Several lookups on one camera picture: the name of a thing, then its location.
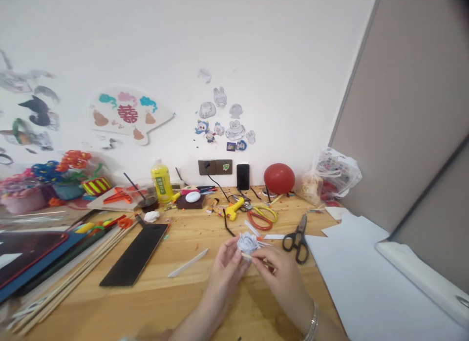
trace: flower pot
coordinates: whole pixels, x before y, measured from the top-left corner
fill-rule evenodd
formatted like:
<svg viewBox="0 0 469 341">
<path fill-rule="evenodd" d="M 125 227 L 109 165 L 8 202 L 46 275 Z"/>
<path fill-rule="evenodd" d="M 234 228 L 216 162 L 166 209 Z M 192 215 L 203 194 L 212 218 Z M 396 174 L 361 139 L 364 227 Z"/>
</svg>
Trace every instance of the flower pot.
<svg viewBox="0 0 469 341">
<path fill-rule="evenodd" d="M 47 201 L 39 188 L 24 190 L 21 195 L 4 194 L 1 203 L 11 214 L 33 212 L 47 206 Z"/>
<path fill-rule="evenodd" d="M 112 188 L 111 183 L 104 176 L 83 181 L 82 185 L 86 192 L 92 196 L 100 196 Z"/>
<path fill-rule="evenodd" d="M 52 187 L 57 197 L 61 200 L 72 200 L 81 197 L 85 193 L 85 190 L 80 187 L 79 183 L 59 183 L 53 184 Z"/>
</svg>

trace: smartphone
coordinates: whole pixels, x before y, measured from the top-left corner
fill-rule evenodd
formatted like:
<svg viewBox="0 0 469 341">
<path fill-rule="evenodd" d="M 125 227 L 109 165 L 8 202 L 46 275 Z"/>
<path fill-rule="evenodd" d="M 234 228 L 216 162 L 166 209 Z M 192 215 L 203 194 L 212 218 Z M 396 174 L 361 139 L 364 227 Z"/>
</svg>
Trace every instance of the smartphone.
<svg viewBox="0 0 469 341">
<path fill-rule="evenodd" d="M 251 188 L 249 164 L 236 165 L 236 187 L 240 191 L 248 191 Z"/>
</svg>

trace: silver bracelet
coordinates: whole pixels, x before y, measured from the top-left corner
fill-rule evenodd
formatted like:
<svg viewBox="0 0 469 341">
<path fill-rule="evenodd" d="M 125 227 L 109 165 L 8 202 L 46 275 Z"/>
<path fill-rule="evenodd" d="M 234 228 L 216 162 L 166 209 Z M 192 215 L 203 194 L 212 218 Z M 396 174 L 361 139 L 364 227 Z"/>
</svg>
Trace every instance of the silver bracelet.
<svg viewBox="0 0 469 341">
<path fill-rule="evenodd" d="M 318 327 L 318 305 L 316 302 L 313 301 L 314 311 L 313 311 L 313 318 L 311 319 L 311 326 L 309 327 L 308 334 L 306 334 L 303 341 L 313 341 L 314 335 L 316 334 L 316 329 Z"/>
</svg>

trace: yellow glue gun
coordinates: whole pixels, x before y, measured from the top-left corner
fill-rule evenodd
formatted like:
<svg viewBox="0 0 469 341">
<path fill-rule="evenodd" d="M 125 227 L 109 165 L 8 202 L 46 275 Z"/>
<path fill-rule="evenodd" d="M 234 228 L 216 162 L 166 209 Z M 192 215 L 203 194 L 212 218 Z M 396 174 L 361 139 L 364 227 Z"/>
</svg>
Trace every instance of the yellow glue gun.
<svg viewBox="0 0 469 341">
<path fill-rule="evenodd" d="M 234 221 L 236 219 L 236 211 L 241 208 L 244 204 L 244 198 L 240 197 L 239 200 L 233 204 L 231 207 L 228 207 L 225 212 L 226 212 L 226 217 L 230 219 L 231 221 Z"/>
</svg>

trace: electrical outlet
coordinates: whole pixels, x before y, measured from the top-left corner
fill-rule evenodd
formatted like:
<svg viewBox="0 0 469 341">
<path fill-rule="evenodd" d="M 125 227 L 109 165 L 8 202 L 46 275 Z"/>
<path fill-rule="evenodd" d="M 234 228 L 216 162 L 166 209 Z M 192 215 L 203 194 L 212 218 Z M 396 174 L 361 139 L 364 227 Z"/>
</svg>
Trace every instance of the electrical outlet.
<svg viewBox="0 0 469 341">
<path fill-rule="evenodd" d="M 216 162 L 216 174 L 217 175 L 232 175 L 233 174 L 233 160 L 217 159 L 215 162 Z"/>
<path fill-rule="evenodd" d="M 207 168 L 209 175 L 216 175 L 216 161 L 215 160 L 199 160 L 199 175 L 207 175 L 205 164 L 209 162 L 210 166 Z"/>
</svg>

